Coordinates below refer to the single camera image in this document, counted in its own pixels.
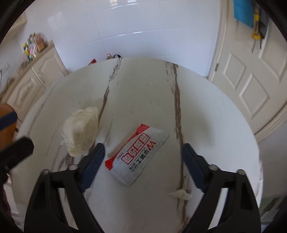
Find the red white snack wrapper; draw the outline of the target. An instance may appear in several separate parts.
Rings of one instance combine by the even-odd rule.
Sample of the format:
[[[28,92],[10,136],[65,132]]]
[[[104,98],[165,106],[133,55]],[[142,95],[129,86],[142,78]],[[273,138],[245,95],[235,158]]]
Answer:
[[[164,130],[141,124],[124,146],[105,161],[105,167],[119,182],[130,186],[168,137]]]

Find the cream kitchen cabinet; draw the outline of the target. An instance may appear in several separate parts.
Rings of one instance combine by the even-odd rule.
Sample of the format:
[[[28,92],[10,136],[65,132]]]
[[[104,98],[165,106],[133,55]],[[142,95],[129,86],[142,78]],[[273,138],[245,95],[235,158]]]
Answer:
[[[11,106],[22,122],[30,108],[58,78],[69,73],[53,41],[31,61],[6,91],[2,103]]]

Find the small white tissue scrap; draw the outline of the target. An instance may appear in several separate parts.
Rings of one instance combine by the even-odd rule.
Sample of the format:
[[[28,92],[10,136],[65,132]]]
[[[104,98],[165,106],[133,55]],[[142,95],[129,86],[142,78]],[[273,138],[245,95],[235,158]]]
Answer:
[[[174,198],[176,198],[176,199],[181,199],[181,200],[184,200],[184,201],[188,201],[192,197],[192,194],[187,192],[184,189],[179,189],[176,192],[171,192],[171,193],[169,193],[169,195],[174,197]]]

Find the large crumpled white tissue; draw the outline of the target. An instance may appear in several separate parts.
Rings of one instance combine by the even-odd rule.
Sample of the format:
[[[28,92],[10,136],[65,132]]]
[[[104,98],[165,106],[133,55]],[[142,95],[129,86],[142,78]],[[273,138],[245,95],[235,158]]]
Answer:
[[[79,109],[68,117],[62,128],[63,143],[72,157],[87,155],[98,135],[98,109]]]

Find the bottles and packets on counter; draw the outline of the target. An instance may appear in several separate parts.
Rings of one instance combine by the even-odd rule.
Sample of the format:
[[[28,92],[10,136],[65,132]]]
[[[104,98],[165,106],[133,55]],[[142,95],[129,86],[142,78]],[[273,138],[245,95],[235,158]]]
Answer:
[[[42,33],[33,33],[29,35],[27,42],[22,47],[28,61],[32,61],[47,47],[47,42]]]

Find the round white marble table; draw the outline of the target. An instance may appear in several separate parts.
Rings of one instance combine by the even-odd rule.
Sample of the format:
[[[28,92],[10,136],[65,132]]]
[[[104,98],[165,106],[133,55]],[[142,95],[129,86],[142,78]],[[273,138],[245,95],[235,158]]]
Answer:
[[[215,85],[176,64],[157,59],[102,61],[61,78],[29,110],[19,136],[32,139],[33,154],[12,171],[21,217],[43,169],[59,171],[77,164],[62,141],[65,120],[87,107],[99,110],[97,142],[112,157],[141,124],[169,133],[139,177],[120,183],[102,165],[85,199],[105,232],[181,232],[202,192],[181,162],[189,143],[210,164],[246,171],[257,202],[263,192],[259,149],[253,132],[234,103]],[[184,189],[188,201],[169,195]]]

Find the white panel door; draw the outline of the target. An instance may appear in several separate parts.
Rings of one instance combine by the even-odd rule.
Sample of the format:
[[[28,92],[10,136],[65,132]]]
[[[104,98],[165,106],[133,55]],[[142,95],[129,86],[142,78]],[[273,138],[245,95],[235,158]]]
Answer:
[[[270,20],[266,37],[234,17],[234,2],[220,2],[220,28],[209,80],[233,101],[257,142],[286,121],[286,40]]]

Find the yellow grey hanging clothes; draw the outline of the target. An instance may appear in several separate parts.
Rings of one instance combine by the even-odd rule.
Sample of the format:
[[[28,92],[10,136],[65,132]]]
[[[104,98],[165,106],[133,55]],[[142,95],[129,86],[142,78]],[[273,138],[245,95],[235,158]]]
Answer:
[[[255,3],[253,17],[254,31],[251,36],[255,41],[260,42],[260,49],[262,48],[262,40],[265,39],[268,31],[268,24],[268,14],[259,6],[259,4]]]

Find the blue hanging cloth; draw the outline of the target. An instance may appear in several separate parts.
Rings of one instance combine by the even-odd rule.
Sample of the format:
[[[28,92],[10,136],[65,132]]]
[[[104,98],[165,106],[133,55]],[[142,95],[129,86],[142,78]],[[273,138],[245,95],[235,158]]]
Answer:
[[[251,0],[233,0],[234,18],[249,27],[253,27],[254,7]]]

